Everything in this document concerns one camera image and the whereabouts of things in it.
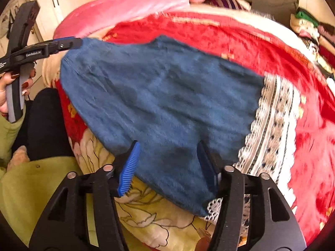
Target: green sleeve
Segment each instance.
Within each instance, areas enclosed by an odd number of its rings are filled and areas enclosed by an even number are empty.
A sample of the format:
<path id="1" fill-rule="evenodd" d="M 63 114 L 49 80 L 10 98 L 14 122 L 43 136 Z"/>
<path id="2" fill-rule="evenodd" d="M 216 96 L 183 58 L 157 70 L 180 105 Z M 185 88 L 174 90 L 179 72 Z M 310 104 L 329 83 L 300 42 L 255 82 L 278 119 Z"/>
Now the green sleeve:
<path id="1" fill-rule="evenodd" d="M 11 148 L 21 128 L 25 114 L 26 108 L 23 110 L 21 119 L 15 123 L 10 123 L 0 116 L 0 167 L 7 167 L 11 159 Z"/>

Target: lace trim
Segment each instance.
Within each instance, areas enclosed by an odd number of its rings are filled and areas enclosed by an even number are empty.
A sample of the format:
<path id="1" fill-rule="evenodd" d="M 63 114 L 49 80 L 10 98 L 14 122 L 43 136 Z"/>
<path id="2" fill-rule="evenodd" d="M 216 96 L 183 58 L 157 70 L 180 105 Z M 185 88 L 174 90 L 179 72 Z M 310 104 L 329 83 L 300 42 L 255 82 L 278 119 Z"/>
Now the lace trim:
<path id="1" fill-rule="evenodd" d="M 294 164 L 300 93 L 288 80 L 271 74 L 265 75 L 264 85 L 251 133 L 247 135 L 245 146 L 238 153 L 239 162 L 234 166 L 242 173 L 254 176 L 268 173 L 292 206 L 295 196 L 287 184 Z M 221 198 L 210 201 L 207 206 L 209 214 L 203 219 L 216 224 L 221 204 Z M 246 196 L 242 236 L 247 235 L 249 215 L 250 200 Z"/>

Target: bed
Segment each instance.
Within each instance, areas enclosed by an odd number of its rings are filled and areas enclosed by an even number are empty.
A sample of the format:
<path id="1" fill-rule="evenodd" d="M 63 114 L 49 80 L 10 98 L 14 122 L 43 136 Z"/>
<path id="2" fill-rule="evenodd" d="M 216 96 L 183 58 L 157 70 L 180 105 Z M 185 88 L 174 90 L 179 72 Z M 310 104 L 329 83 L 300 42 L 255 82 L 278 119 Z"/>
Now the bed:
<path id="1" fill-rule="evenodd" d="M 93 37 L 134 44 L 150 42 L 161 34 L 259 75 L 285 78 L 297 88 L 299 103 L 287 118 L 291 127 L 285 132 L 286 172 L 281 173 L 280 190 L 307 244 L 311 243 L 334 208 L 335 99 L 306 46 L 291 30 L 267 18 L 242 10 L 190 5 L 189 0 L 92 2 L 65 18 L 54 38 Z M 63 56 L 59 53 L 44 61 L 43 79 L 48 87 L 58 89 L 73 152 L 83 173 L 92 173 L 112 163 L 114 156 L 88 128 L 63 90 L 59 80 Z M 212 233 L 215 227 L 215 216 L 195 216 L 137 177 L 127 195 L 116 202 L 123 227 L 144 244 L 144 249 L 194 250 L 199 240 L 197 230 Z M 208 209 L 215 212 L 219 204 L 211 206 Z M 135 241 L 131 235 L 128 240 Z"/>

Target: pink blanket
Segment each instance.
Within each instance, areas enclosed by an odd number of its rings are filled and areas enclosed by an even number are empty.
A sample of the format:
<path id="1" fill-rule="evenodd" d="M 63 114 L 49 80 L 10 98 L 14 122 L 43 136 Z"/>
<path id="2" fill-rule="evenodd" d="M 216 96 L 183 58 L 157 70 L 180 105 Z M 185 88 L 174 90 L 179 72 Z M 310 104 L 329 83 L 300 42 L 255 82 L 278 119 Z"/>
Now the pink blanket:
<path id="1" fill-rule="evenodd" d="M 83 38 L 119 22 L 189 6 L 189 0 L 96 0 L 72 11 L 56 28 L 54 39 Z"/>

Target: black pants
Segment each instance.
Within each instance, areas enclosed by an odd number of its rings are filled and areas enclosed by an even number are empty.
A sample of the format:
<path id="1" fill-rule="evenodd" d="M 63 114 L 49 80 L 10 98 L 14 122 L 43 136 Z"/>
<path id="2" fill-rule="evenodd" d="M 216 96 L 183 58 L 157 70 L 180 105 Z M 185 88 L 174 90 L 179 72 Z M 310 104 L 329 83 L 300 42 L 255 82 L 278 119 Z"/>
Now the black pants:
<path id="1" fill-rule="evenodd" d="M 12 146 L 14 153 L 27 147 L 29 159 L 73 157 L 66 134 L 61 102 L 56 89 L 40 91 L 34 101 L 26 101 L 26 117 Z"/>

